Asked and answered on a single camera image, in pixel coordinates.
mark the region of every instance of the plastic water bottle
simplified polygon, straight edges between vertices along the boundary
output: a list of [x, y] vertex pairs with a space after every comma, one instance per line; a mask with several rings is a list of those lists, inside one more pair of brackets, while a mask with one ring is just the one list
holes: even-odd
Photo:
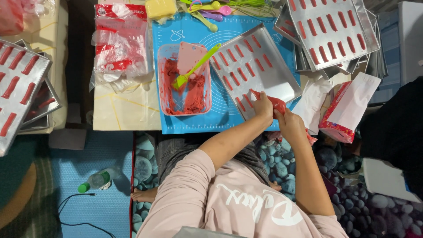
[[119, 177], [121, 173], [122, 170], [119, 166], [111, 166], [107, 169], [103, 169], [95, 174], [92, 174], [85, 183], [79, 185], [78, 192], [85, 193], [90, 189], [99, 189], [104, 184]]

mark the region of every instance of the stacked baking tray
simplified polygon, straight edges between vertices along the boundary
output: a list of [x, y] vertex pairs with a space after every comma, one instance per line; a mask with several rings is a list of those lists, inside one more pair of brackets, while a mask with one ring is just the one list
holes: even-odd
[[362, 0], [289, 0], [274, 29], [294, 42], [297, 71], [319, 71], [329, 79], [353, 73], [373, 55], [374, 72], [387, 75], [377, 18]]
[[62, 105], [50, 81], [52, 62], [21, 40], [0, 40], [0, 157], [18, 132], [50, 127], [50, 113]]

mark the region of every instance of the woman's hand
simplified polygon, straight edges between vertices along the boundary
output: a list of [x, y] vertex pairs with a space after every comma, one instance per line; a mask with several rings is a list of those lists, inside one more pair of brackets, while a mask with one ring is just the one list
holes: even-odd
[[256, 100], [253, 104], [255, 116], [260, 117], [267, 126], [273, 123], [273, 105], [267, 98], [266, 93], [261, 91], [260, 100]]
[[298, 148], [304, 145], [310, 145], [307, 140], [305, 126], [302, 118], [292, 113], [288, 108], [285, 115], [279, 111], [273, 111], [279, 121], [280, 134], [287, 140], [292, 148]]

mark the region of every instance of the blue floor mat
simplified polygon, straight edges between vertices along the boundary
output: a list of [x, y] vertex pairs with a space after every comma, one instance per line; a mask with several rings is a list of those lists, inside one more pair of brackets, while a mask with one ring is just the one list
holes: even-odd
[[[129, 204], [132, 173], [133, 134], [130, 131], [88, 131], [83, 151], [51, 149], [55, 187], [62, 202], [78, 193], [78, 186], [87, 178], [112, 165], [122, 167], [123, 175], [104, 191], [92, 190], [96, 196], [72, 197], [60, 215], [64, 223], [88, 222], [118, 238], [130, 236]], [[109, 238], [103, 231], [89, 225], [62, 225], [64, 238]]]

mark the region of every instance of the pink sweatshirt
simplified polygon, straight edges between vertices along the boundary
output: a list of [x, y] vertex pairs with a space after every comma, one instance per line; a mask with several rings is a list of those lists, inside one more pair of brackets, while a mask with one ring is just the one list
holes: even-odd
[[199, 149], [160, 185], [137, 238], [171, 238], [182, 226], [245, 237], [348, 238], [336, 216], [305, 214], [235, 159], [215, 172]]

